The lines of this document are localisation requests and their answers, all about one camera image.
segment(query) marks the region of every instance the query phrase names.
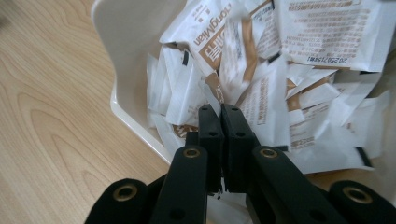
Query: wood grain surface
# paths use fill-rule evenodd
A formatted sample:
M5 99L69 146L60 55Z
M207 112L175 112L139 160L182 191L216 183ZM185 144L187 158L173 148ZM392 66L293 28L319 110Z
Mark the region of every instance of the wood grain surface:
M112 182L168 166L111 112L93 0L0 0L0 223L83 223Z

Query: printed label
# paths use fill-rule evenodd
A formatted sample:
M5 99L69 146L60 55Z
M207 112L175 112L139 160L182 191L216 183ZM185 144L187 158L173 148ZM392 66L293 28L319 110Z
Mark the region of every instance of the printed label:
M201 57L213 68L217 69L221 61L221 51L224 45L224 26L199 51Z
M282 48L296 62L349 67L357 57L371 9L361 1L304 1L289 3Z
M268 113L268 78L255 82L250 88L240 108L249 124L265 124Z
M328 104L317 105L303 110L305 121L290 126L291 150L303 149L315 145L315 131L324 121Z
M174 133L179 138L186 138L188 132L198 132L198 128L190 125L172 125Z
M280 38L274 21L272 2L266 1L251 18L265 23L264 32L257 46L257 54L264 59L269 59L280 51Z

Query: white container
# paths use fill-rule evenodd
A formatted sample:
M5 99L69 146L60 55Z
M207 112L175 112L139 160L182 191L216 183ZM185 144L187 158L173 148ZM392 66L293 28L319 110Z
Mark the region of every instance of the white container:
M158 56L160 35L184 5L185 0L96 0L92 7L93 23L115 69L111 109L168 163L172 157L156 131L148 128L146 59L148 53ZM396 53L390 58L376 89L391 89L391 105L386 117L384 155L373 160L375 171L342 171L309 178L325 189L339 179L355 180L396 205Z

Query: white packet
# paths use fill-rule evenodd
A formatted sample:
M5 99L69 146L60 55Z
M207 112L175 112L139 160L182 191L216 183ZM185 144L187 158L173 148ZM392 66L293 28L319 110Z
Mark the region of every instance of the white packet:
M169 78L171 91L177 88L177 80L183 66L184 51L177 48L170 48L165 45L161 47L165 59L166 74Z
M275 23L273 2L264 1L252 11L251 19L257 55L264 60L268 60L280 52L280 38Z
M287 63L282 55L271 63L259 64L246 95L238 103L262 145L280 147L290 144L285 101L286 69Z
M296 87L296 85L290 79L287 79L287 83L288 91ZM290 126L303 122L305 120L305 116L300 106L300 93L298 92L297 94L291 96L286 100L286 102L288 104Z
M335 99L340 92L331 84L324 83L312 90L303 91L299 96L301 109L319 105Z
M175 91L166 111L166 121L176 125L198 126L198 109L207 104L199 83L205 75L195 64L190 53L185 50L183 65L179 71Z
M153 94L154 92L154 82L155 82L155 75L157 74L157 66L158 66L158 60L152 56L152 55L148 55L148 59L147 59L147 75L148 75L148 88L147 88L147 104L148 106L150 104L152 104L152 98L153 98ZM154 128L155 127L155 123L154 120L151 116L150 113L150 109L148 109L148 127L149 128Z
M257 65L251 20L227 20L224 28L220 85L224 102L235 105L248 88Z
M376 98L364 99L344 126L357 137L356 147L363 147L369 158L381 155L384 132L383 111L388 107L389 101L389 91L383 92Z
M303 174L359 168L372 170L356 138L329 121L329 104L306 109L305 121L290 127L289 159Z
M339 126L344 125L361 101L374 88L381 75L381 73L361 74L357 71L343 70L337 72L333 85L341 94L332 101L331 122Z
M176 150L186 144L185 139L176 135L174 126L166 122L164 116L158 113L152 113L152 117L155 126L157 127L158 134L163 141L163 146L168 150L169 154L173 158Z
M220 64L224 23L241 8L236 0L192 1L172 21L160 42L188 45L204 74L209 75Z
M395 1L276 0L282 52L295 63L381 72Z
M169 77L166 69L166 61L163 50L160 51L160 58L157 63L155 76L151 78L150 99L148 100L148 109L153 112L165 115L168 110L169 102L172 96Z
M310 65L291 64L287 73L287 78L296 85L296 88L288 91L287 99L312 86L321 79L335 73L336 69L315 69Z

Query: brown label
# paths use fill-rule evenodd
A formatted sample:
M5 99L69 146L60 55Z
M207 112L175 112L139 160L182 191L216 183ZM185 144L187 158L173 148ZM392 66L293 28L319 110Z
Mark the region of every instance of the brown label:
M296 84L294 84L293 81L291 81L290 79L288 79L288 91L295 88Z
M213 68L218 69L221 61L221 52L224 45L224 26L212 36L207 44L199 51L199 54Z
M291 96L287 100L287 103L288 103L289 111L301 109L301 106L300 106L300 93L297 93L297 94Z
M209 86L212 94L218 99L219 103L224 103L224 95L221 90L218 74L212 73L205 78L205 83Z
M257 51L254 45L251 20L242 20L242 37L244 38L245 54L247 57L247 69L244 73L244 81L253 79L257 65Z
M300 148L303 148L303 147L310 147L310 146L313 146L314 144L315 144L315 137L308 137L308 138L305 138L305 139L300 139L300 140L297 140L297 141L293 141L293 142L291 142L291 148L292 149L300 149Z
M198 132L198 128L190 125L173 125L174 133L179 138L186 138L187 132Z

